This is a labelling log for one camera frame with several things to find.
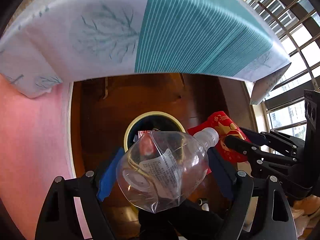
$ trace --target bottle neck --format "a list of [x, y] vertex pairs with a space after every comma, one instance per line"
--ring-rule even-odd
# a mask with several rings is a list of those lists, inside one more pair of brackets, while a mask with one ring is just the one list
[[204, 128], [202, 131], [193, 135], [199, 143], [202, 144], [207, 151], [210, 147], [214, 147], [219, 141], [219, 135], [217, 131], [211, 127]]

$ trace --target window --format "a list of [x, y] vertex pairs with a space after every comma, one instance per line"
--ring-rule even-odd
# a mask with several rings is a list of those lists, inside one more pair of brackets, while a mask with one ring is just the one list
[[270, 128], [305, 139], [303, 87], [318, 90], [320, 82], [320, 17], [308, 0], [244, 1], [274, 31], [292, 61], [265, 97]]

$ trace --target clear plastic bottle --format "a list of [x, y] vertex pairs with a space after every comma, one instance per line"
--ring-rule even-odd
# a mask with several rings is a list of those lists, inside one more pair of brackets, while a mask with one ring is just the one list
[[213, 128], [194, 136], [175, 131], [146, 133], [117, 165], [123, 194], [134, 206], [152, 213], [179, 206], [206, 176], [207, 149], [218, 140]]

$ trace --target trash can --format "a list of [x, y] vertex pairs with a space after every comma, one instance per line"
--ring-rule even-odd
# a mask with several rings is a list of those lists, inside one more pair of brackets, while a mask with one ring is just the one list
[[128, 126], [124, 134], [124, 150], [127, 151], [133, 144], [133, 139], [138, 131], [152, 130], [186, 132], [182, 124], [172, 115], [151, 111], [139, 115]]

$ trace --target floor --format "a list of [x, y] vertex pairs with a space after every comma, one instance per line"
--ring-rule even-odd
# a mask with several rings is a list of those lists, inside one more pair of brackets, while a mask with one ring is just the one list
[[[108, 78], [108, 96], [103, 98], [105, 79], [76, 82], [71, 106], [71, 142], [77, 176], [94, 170], [118, 147], [130, 122], [148, 111], [163, 111], [176, 117], [185, 129], [205, 121], [215, 111], [228, 114], [217, 77], [190, 74], [141, 74]], [[211, 174], [189, 197], [208, 199], [209, 208], [221, 216], [229, 202], [219, 192]], [[102, 209], [117, 239], [139, 234], [137, 213], [116, 183]]]

